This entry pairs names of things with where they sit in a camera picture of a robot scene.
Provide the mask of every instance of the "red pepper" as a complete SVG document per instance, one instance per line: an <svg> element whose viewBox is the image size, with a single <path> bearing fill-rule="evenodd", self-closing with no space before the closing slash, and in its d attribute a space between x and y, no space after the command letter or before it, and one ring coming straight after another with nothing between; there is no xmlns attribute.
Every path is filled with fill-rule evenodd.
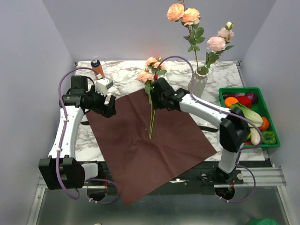
<svg viewBox="0 0 300 225"><path fill-rule="evenodd" d="M252 101L249 98L247 98L245 96L238 96L238 97L236 97L236 99L239 101L239 103L241 103L245 107L248 107L249 109L251 109Z"/></svg>
<svg viewBox="0 0 300 225"><path fill-rule="evenodd" d="M245 145L253 145L251 141L246 141Z"/></svg>

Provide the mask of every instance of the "green pepper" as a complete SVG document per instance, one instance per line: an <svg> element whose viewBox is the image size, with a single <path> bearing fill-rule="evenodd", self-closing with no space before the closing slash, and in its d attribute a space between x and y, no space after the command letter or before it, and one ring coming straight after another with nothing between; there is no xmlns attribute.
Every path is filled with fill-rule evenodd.
<svg viewBox="0 0 300 225"><path fill-rule="evenodd" d="M273 131L262 131L264 144L276 144L276 137Z"/></svg>

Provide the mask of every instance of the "fake vegetable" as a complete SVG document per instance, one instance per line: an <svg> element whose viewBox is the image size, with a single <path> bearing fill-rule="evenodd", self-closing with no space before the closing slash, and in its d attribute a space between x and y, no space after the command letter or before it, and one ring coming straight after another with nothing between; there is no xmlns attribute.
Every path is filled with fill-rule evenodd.
<svg viewBox="0 0 300 225"><path fill-rule="evenodd" d="M265 117L262 117L262 120L263 120L263 122L262 122L262 125L259 127L259 129L260 130L267 130L270 126L270 122Z"/></svg>
<svg viewBox="0 0 300 225"><path fill-rule="evenodd" d="M236 99L239 101L239 103L251 109L252 101L249 98L247 98L246 96L238 96L236 97Z"/></svg>
<svg viewBox="0 0 300 225"><path fill-rule="evenodd" d="M257 103L258 101L258 96L254 92L248 92L245 96L252 101L252 104Z"/></svg>
<svg viewBox="0 0 300 225"><path fill-rule="evenodd" d="M256 112L252 111L251 109L248 109L247 107L245 107L244 105L240 104L240 103L236 103L234 105L232 105L230 107L230 109L234 109L235 107L240 108L246 119L250 120L251 122L254 123L254 125L256 125L257 127L260 127L263 124L263 120L261 118L261 116L259 114L257 114Z"/></svg>
<svg viewBox="0 0 300 225"><path fill-rule="evenodd" d="M231 93L231 92L228 92L228 93L223 93L223 99L226 99L228 97L238 97L238 96L244 96L245 94L244 93Z"/></svg>
<svg viewBox="0 0 300 225"><path fill-rule="evenodd" d="M262 131L264 144L276 144L276 137L273 131Z"/></svg>
<svg viewBox="0 0 300 225"><path fill-rule="evenodd" d="M227 108L230 108L235 103L238 103L239 101L235 97L228 97L224 100L225 106Z"/></svg>
<svg viewBox="0 0 300 225"><path fill-rule="evenodd" d="M253 145L257 145L259 144L259 142L261 141L261 137L259 136L258 131L255 128L250 128L250 133L251 133L251 142Z"/></svg>
<svg viewBox="0 0 300 225"><path fill-rule="evenodd" d="M253 145L251 141L246 141L245 145Z"/></svg>

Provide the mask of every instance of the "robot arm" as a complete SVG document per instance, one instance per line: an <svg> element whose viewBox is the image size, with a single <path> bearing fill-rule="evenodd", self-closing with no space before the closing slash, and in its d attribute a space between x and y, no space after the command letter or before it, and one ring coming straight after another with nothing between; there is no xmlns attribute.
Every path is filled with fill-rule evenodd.
<svg viewBox="0 0 300 225"><path fill-rule="evenodd" d="M164 78L159 78L152 83L150 93L155 109L166 108L167 110L191 113L210 122L220 130L220 143L224 149L217 172L221 175L222 180L227 180L236 167L239 150L247 140L250 129L245 121L217 112L205 105L211 105L214 108L240 116L244 116L243 112L239 108L229 110L199 98L197 100L205 103L205 105L195 102L187 90L178 89L174 91Z"/></svg>
<svg viewBox="0 0 300 225"><path fill-rule="evenodd" d="M107 118L116 114L114 107L115 96L111 96L108 105L105 105L107 90L112 87L113 81L103 78L96 81L88 91L87 77L72 76L71 88L62 96L68 114L68 122L64 141L60 153L60 174L66 188L82 188L84 182L97 177L97 163L79 164L75 159L75 144L80 122L85 110L92 110ZM55 175L55 160L57 149L64 125L64 111L60 109L60 124L57 135L47 159L39 161L39 169L49 189L61 189Z"/></svg>

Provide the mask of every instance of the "white vase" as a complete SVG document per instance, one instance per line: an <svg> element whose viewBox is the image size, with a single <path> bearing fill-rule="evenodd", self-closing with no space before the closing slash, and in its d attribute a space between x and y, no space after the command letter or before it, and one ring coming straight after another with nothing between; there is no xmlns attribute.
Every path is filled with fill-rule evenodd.
<svg viewBox="0 0 300 225"><path fill-rule="evenodd" d="M210 69L208 74L200 75L197 73L197 70L195 70L194 76L191 78L191 80L188 84L188 90L190 92L192 92L198 98L201 98L201 95L203 94L206 82L211 73L212 73L212 70Z"/></svg>

